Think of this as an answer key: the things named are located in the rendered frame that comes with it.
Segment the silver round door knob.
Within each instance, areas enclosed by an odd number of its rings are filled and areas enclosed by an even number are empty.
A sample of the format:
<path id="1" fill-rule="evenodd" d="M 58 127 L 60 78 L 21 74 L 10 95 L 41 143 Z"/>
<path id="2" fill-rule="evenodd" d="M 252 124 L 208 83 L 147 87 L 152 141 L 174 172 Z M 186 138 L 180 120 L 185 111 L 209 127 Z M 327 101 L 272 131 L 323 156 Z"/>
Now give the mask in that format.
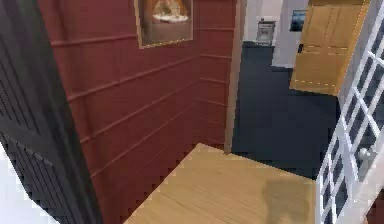
<path id="1" fill-rule="evenodd" d="M 375 152 L 371 148 L 360 148 L 358 152 L 359 160 L 364 163 L 371 163 L 374 159 Z"/>

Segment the framed brown wall picture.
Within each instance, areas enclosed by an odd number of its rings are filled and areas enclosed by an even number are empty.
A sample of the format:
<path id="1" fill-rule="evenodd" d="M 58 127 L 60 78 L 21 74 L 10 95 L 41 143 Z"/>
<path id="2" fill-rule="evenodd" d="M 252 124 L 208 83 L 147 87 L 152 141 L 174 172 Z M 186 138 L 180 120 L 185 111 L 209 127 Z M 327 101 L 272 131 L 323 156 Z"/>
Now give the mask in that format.
<path id="1" fill-rule="evenodd" d="M 193 39 L 194 0 L 134 0 L 140 49 Z"/>

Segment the tan wooden room door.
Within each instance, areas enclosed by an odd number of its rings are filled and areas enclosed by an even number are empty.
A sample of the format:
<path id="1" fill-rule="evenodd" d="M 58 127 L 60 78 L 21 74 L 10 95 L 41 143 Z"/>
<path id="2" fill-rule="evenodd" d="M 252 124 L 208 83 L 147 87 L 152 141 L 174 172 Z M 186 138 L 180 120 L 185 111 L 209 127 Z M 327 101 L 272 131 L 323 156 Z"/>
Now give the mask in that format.
<path id="1" fill-rule="evenodd" d="M 290 88 L 336 96 L 371 0 L 309 0 Z"/>

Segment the white glass-paned room door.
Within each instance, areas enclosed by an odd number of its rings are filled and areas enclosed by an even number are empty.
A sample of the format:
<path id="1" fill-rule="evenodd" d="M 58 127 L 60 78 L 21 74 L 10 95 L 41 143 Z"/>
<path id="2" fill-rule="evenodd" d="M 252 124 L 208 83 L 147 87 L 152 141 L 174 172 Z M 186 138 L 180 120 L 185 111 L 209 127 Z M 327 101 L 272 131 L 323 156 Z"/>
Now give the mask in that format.
<path id="1" fill-rule="evenodd" d="M 360 148 L 375 152 L 359 160 Z M 316 179 L 314 224 L 363 224 L 384 190 L 384 0 Z"/>

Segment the small blue wall picture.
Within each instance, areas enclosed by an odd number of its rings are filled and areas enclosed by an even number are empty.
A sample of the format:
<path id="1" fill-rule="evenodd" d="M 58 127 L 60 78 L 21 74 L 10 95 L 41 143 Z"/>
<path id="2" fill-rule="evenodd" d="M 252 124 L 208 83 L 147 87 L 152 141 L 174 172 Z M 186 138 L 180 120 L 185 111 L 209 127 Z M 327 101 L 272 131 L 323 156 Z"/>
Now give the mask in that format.
<path id="1" fill-rule="evenodd" d="M 291 32 L 301 32 L 305 22 L 306 11 L 294 10 L 292 12 L 292 19 L 290 25 Z"/>

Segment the black slatted room door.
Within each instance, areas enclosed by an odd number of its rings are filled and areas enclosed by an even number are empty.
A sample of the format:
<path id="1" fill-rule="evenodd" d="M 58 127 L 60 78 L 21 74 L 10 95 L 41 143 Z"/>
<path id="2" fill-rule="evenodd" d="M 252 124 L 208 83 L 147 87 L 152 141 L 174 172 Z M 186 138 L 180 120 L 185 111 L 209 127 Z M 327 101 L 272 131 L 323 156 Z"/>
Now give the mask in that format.
<path id="1" fill-rule="evenodd" d="M 36 0 L 0 0 L 0 144 L 60 224 L 104 224 Z"/>

